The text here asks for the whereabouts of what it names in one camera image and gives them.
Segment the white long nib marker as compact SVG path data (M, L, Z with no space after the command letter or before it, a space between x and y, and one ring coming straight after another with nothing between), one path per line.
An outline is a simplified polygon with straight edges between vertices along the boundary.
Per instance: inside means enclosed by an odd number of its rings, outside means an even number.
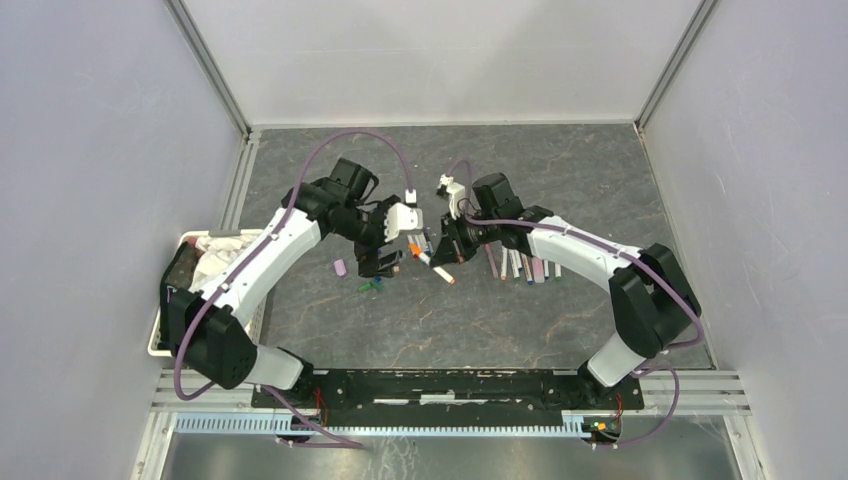
M432 267L432 271L449 284L455 283L455 278L442 267Z

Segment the pink highlighter cap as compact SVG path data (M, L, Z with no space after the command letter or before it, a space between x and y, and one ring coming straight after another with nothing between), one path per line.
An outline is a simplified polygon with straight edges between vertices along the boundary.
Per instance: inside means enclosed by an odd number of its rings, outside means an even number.
M338 277L345 277L348 274L347 267L345 261L342 259L337 259L333 262L333 267L336 275Z

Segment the pink white marker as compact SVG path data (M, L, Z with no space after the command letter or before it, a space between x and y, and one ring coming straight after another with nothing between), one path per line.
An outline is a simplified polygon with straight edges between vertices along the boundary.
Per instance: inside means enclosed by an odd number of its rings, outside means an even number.
M496 278L496 279L500 279L501 276L500 276L499 266L498 266L498 263L495 260L494 253L493 253L492 248L491 248L489 243L484 244L484 250L486 252L486 256L487 256L488 263L489 263L493 277Z

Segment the orange marker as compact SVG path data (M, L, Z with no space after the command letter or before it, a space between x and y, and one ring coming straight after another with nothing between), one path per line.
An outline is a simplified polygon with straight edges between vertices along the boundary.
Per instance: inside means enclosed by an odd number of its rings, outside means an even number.
M500 260L500 279L505 281L507 279L508 267L509 267L509 251L502 247L501 248L501 260Z

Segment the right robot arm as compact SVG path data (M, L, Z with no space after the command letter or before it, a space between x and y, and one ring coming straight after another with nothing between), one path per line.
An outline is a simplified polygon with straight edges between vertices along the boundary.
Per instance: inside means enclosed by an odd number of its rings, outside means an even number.
M525 206L507 177L495 173L466 188L442 175L436 190L448 211L431 264L462 263L487 243L498 242L529 260L567 269L610 296L615 332L580 368L580 400L602 408L618 384L664 351L699 343L700 304L675 254L605 240L552 211Z

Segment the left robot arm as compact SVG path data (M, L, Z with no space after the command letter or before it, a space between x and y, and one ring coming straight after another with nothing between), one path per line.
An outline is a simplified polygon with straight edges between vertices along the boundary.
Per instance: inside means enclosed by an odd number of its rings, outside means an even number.
M288 406L306 405L314 394L308 363L257 344L246 325L294 263L330 234L353 243L362 276L395 274L402 253L379 251L402 233L421 229L422 213L413 187L403 196L370 201L378 184L368 169L340 158L329 175L292 188L259 236L222 272L195 290L163 285L161 319L177 367L224 389L243 383L275 387Z

